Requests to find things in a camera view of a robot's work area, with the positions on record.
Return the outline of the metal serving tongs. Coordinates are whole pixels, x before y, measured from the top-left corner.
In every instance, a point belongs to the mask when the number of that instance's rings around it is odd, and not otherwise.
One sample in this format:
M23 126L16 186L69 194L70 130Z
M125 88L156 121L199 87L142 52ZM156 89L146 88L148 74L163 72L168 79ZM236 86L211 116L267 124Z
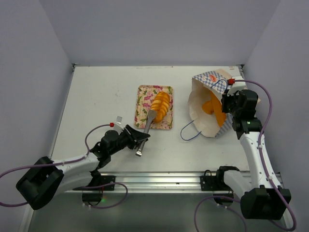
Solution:
M146 125L144 128L144 133L148 133L151 127L151 124L153 122L153 120L156 118L157 115L157 111L155 110L150 110L147 114L147 120L146 120ZM142 156L142 151L144 148L144 145L146 143L146 140L142 141L142 143L140 144L140 146L138 147L138 150L136 152L136 155L141 157Z

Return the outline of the blue checkered paper bag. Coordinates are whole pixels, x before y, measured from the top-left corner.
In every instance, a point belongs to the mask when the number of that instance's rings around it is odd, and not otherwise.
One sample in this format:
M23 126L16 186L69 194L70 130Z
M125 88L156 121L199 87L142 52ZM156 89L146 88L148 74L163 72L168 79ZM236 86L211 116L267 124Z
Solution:
M255 116L258 102L257 93L246 87L241 76L217 69L192 78L189 116L198 135L217 138L233 129L241 137L262 130Z

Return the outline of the twisted fake bread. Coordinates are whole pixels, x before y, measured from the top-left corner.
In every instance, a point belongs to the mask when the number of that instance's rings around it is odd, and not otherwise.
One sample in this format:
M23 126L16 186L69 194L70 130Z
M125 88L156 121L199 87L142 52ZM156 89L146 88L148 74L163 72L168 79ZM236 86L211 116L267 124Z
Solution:
M169 94L160 91L154 98L151 110L157 111L156 118L153 120L154 123L158 123L163 120L163 118L167 115L170 104Z

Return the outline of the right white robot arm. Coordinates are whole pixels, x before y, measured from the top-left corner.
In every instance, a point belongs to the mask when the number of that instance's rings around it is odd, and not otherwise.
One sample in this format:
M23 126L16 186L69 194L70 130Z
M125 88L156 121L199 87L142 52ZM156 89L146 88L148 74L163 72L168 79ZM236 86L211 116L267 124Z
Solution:
M255 116L257 101L258 95L252 90L238 90L232 95L224 92L222 111L232 115L232 127L245 152L251 181L244 179L237 168L228 167L216 176L215 184L219 189L233 190L246 219L279 220L287 208L283 202L291 200L291 193L281 187L266 157L262 123Z

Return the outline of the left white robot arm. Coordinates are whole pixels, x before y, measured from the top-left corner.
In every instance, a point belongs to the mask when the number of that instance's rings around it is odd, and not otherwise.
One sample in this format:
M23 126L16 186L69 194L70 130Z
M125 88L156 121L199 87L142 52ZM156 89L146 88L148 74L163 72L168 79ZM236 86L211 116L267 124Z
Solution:
M111 156L124 148L135 149L150 137L126 125L121 132L108 130L86 155L56 162L42 157L21 177L16 189L32 209L46 206L54 196L72 189L101 190L111 182L104 181L99 169Z

